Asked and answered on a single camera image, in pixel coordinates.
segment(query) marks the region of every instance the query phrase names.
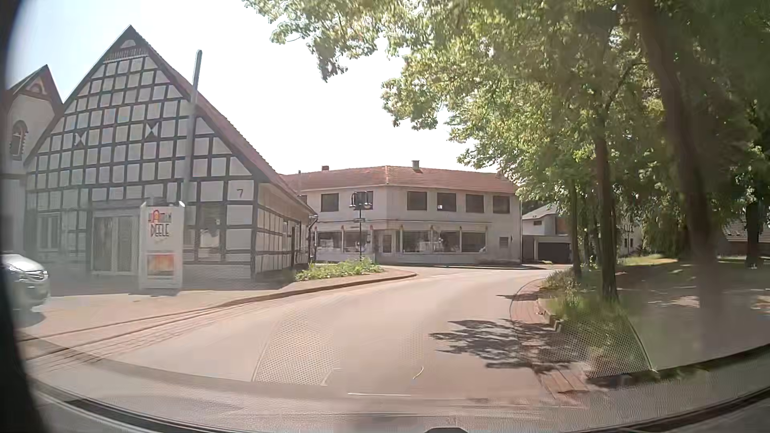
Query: sky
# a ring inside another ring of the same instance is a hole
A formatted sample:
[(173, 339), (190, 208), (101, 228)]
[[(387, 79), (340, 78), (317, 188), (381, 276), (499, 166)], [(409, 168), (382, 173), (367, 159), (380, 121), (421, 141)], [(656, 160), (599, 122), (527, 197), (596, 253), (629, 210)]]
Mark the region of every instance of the sky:
[(66, 99), (129, 25), (190, 82), (202, 49), (200, 92), (279, 173), (410, 166), (412, 159), (422, 167), (472, 170), (457, 162), (467, 145), (447, 141), (447, 126), (393, 127), (381, 84), (399, 75), (401, 59), (378, 52), (323, 82), (304, 41), (273, 44), (274, 25), (240, 0), (27, 0), (12, 36), (6, 87), (48, 64)]

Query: street lamp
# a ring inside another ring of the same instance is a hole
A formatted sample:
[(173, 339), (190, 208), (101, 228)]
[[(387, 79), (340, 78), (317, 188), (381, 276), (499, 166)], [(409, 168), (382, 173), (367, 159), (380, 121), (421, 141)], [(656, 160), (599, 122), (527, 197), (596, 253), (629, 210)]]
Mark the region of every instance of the street lamp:
[(361, 211), (366, 209), (370, 210), (372, 208), (372, 203), (369, 203), (369, 200), (367, 200), (367, 192), (366, 191), (356, 191), (355, 193), (350, 195), (350, 209), (357, 210), (358, 211), (358, 218), (354, 219), (353, 222), (358, 222), (358, 260), (361, 261), (363, 259), (363, 241), (361, 240), (361, 237), (363, 236), (363, 222), (364, 218), (361, 215)]

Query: sign board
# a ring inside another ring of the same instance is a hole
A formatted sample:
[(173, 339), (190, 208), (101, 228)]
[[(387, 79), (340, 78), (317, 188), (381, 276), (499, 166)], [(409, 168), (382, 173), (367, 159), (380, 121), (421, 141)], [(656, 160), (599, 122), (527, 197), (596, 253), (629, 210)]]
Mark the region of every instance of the sign board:
[(182, 287), (185, 208), (147, 206), (139, 211), (139, 288)]

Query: brick sidewalk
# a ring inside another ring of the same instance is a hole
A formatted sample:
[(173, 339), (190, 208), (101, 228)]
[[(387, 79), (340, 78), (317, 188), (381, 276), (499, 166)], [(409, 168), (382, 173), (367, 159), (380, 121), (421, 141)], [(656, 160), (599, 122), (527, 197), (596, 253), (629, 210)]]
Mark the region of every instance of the brick sidewalk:
[(272, 289), (255, 284), (252, 290), (180, 290), (174, 293), (159, 291), (157, 294), (148, 290), (146, 294), (52, 297), (47, 304), (19, 317), (17, 327), (21, 331), (22, 340), (30, 337), (45, 338), (88, 328), (109, 327), (126, 321), (149, 320), (152, 317), (228, 307), (415, 275), (414, 272), (386, 269), (381, 274), (298, 281)]
[[(538, 335), (556, 335), (548, 319), (537, 307), (537, 292), (543, 280), (532, 281), (522, 287), (511, 302), (511, 320), (537, 329)], [(585, 365), (578, 362), (554, 363), (542, 359), (543, 350), (553, 350), (548, 342), (538, 337), (521, 337), (521, 345), (529, 347), (527, 356), (532, 361), (532, 368), (537, 373), (542, 385), (556, 398), (565, 399), (571, 392), (585, 392), (598, 389), (586, 382)]]

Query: roof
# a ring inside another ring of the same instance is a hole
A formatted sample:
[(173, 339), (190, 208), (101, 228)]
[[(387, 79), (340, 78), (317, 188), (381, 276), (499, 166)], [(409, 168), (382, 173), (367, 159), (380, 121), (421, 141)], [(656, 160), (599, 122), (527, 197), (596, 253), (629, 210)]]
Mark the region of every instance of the roof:
[[(28, 90), (28, 87), (38, 78), (42, 80), (43, 87), (45, 88), (44, 93), (33, 93)], [(19, 80), (7, 92), (8, 95), (5, 102), (8, 104), (11, 104), (18, 95), (27, 95), (51, 101), (54, 112), (59, 112), (62, 108), (62, 97), (59, 96), (59, 90), (56, 88), (56, 83), (53, 81), (51, 69), (48, 65), (41, 66), (33, 73)]]
[[(169, 75), (169, 81), (174, 84), (179, 91), (187, 98), (189, 99), (189, 96), (191, 92), (193, 91), (193, 85), (190, 84), (187, 79), (185, 79), (179, 72), (176, 71), (176, 69), (172, 68), (171, 65), (163, 59), (163, 57), (158, 54), (157, 51), (130, 25), (118, 38), (117, 40), (107, 49), (107, 51), (102, 55), (102, 58), (99, 59), (99, 61), (94, 65), (94, 67), (89, 71), (89, 73), (86, 75), (86, 77), (91, 77), (93, 73), (96, 71), (96, 69), (102, 64), (104, 58), (113, 50), (120, 47), (120, 45), (126, 40), (126, 39), (133, 39), (134, 42), (137, 45), (144, 45), (147, 47), (149, 55), (152, 57), (153, 61), (157, 64), (158, 67), (165, 69), (166, 72), (168, 72)], [(80, 86), (75, 87), (75, 89), (72, 91), (72, 94), (67, 98), (66, 105), (68, 106), (77, 96), (77, 92)], [(277, 188), (282, 190), (286, 195), (291, 197), (291, 199), (299, 204), (302, 208), (308, 211), (308, 213), (312, 214), (315, 213), (313, 208), (308, 206), (306, 203), (304, 203), (302, 200), (300, 200), (299, 197), (296, 196), (296, 192), (289, 187), (286, 182), (283, 181), (281, 176), (270, 166), (270, 164), (265, 161), (264, 158), (259, 154), (259, 152), (254, 149), (254, 147), (246, 140), (246, 138), (241, 135), (241, 133), (236, 129), (236, 127), (230, 123), (230, 121), (221, 113), (219, 110), (214, 108), (214, 106), (201, 94), (198, 93), (198, 115), (199, 116), (205, 116), (206, 118), (211, 120), (212, 124), (209, 124), (215, 131), (219, 132), (221, 135), (221, 138), (228, 143), (229, 145), (235, 147), (237, 150), (239, 150), (249, 161), (251, 161), (256, 168), (258, 168), (262, 173), (265, 174), (267, 179), (275, 185)], [(51, 124), (49, 125), (49, 128), (46, 130), (44, 134), (42, 134), (40, 140), (38, 141), (38, 144), (35, 145), (35, 149), (32, 153), (30, 153), (30, 156), (37, 150), (37, 148), (42, 145), (43, 139), (50, 133), (51, 129), (54, 127), (54, 125), (59, 121), (59, 118), (61, 116), (55, 116), (55, 118), (51, 121)]]
[(518, 189), (515, 183), (495, 173), (428, 168), (415, 170), (402, 166), (324, 170), (281, 176), (296, 191), (384, 185), (509, 194), (516, 193)]
[(556, 203), (549, 203), (545, 206), (540, 206), (537, 209), (527, 212), (521, 216), (522, 220), (536, 220), (538, 218), (545, 217), (546, 215), (558, 215), (558, 206)]
[[(726, 226), (722, 227), (722, 233), (725, 234), (725, 239), (731, 242), (746, 242), (748, 241), (748, 234), (746, 233), (746, 220), (741, 217), (737, 220), (733, 220)], [(770, 243), (770, 226), (765, 225), (765, 229), (759, 234), (760, 243)]]

